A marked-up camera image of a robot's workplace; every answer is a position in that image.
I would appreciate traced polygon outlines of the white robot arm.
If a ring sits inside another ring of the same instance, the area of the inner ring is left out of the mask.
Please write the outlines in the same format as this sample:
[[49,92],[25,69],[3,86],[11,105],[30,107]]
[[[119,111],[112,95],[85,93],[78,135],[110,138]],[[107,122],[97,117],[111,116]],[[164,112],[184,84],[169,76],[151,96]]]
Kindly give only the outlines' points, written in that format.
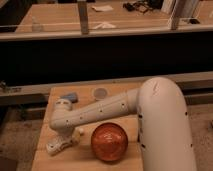
[[197,171],[186,101],[179,86],[165,77],[146,80],[136,89],[73,110],[55,103],[50,128],[72,133],[78,126],[135,114],[144,171]]

